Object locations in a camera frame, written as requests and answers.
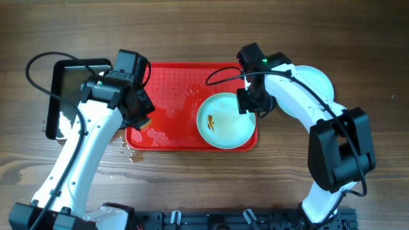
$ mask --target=wooden table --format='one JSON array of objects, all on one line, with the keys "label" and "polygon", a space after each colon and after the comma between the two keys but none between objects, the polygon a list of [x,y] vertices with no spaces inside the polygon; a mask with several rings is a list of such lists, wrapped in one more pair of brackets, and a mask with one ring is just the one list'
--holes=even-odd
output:
[{"label": "wooden table", "polygon": [[[265,54],[319,68],[337,102],[369,114],[377,166],[367,197],[349,195],[342,206],[357,209],[361,229],[408,229],[408,9],[408,1],[324,0],[0,5],[0,228],[9,228],[14,202],[30,202],[62,148],[44,135],[49,97],[24,76],[31,57],[58,50],[114,63],[128,49],[150,61],[235,61],[241,46],[258,42]],[[33,79],[49,88],[59,59],[35,63]],[[106,149],[88,210],[107,201],[137,210],[295,208],[312,183],[307,132],[278,108],[259,121],[247,153],[143,153],[128,150],[124,134]]]}]

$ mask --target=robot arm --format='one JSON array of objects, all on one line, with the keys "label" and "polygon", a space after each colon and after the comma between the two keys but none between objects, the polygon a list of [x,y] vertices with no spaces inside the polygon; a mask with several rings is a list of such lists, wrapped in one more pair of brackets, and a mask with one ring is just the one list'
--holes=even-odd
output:
[{"label": "robot arm", "polygon": [[[247,77],[249,88],[237,91],[239,112],[270,112],[277,98],[310,133],[308,166],[314,183],[300,207],[310,226],[320,223],[336,206],[340,196],[343,196],[341,192],[350,190],[359,181],[359,172],[348,143],[338,145],[337,137],[342,134],[334,124],[334,118],[310,92],[291,80],[291,77],[310,88],[346,127],[358,149],[364,174],[375,167],[366,113],[360,108],[348,111],[344,106],[329,100],[310,85],[282,53],[264,56],[257,44],[253,43],[244,46],[237,58],[244,73],[255,73]],[[287,78],[273,73],[258,74],[271,71],[291,75]]]},{"label": "robot arm", "polygon": [[[36,219],[40,220],[38,229],[125,228],[127,212],[121,208],[103,207],[85,215],[86,201],[96,169],[115,132],[129,126],[140,130],[150,123],[147,115],[155,108],[144,90],[146,65],[150,64],[145,57],[120,50],[116,66],[106,77],[92,75],[83,82],[78,109],[86,122],[86,130],[81,148],[68,175],[61,178],[80,137],[77,116],[72,134],[31,204],[14,205],[9,217],[13,229],[29,229]],[[63,180],[62,186],[54,191],[59,180]],[[50,208],[44,210],[52,194],[56,197]],[[43,218],[37,218],[41,212],[45,212]]]}]

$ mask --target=red tray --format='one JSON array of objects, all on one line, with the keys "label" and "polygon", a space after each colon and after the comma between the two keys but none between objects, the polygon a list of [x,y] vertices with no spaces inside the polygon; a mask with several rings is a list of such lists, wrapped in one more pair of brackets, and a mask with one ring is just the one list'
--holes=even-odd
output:
[{"label": "red tray", "polygon": [[[206,86],[209,74],[238,63],[152,63],[152,74],[145,90],[155,106],[148,116],[152,124],[138,132],[127,128],[128,145],[140,151],[247,151],[257,142],[257,126],[252,137],[242,146],[224,150],[208,144],[199,133],[196,116],[200,105],[216,93],[236,93],[244,87],[243,80],[232,80],[215,86]],[[226,70],[212,79],[217,81],[238,74]]]}]

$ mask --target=black mounting plate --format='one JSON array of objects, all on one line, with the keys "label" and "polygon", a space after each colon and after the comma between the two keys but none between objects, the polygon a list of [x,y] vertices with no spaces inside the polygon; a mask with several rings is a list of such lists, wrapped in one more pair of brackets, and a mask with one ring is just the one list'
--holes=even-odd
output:
[{"label": "black mounting plate", "polygon": [[[353,209],[338,209],[339,215],[334,221],[318,230],[358,230],[357,214]],[[281,209],[254,212],[261,230],[297,230],[297,209]],[[224,218],[230,230],[251,230],[242,212],[182,212],[179,226],[171,224],[171,213],[161,211],[135,211],[144,230],[212,230],[208,220],[219,215]]]}]

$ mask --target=white bowl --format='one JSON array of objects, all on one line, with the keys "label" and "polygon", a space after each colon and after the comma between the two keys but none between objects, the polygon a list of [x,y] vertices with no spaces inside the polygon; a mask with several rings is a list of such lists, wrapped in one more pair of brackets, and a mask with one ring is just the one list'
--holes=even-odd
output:
[{"label": "white bowl", "polygon": [[[208,115],[212,116],[213,130],[208,128]],[[234,93],[218,93],[207,98],[197,112],[197,129],[212,146],[230,150],[245,144],[256,129],[254,113],[239,114]]]}]

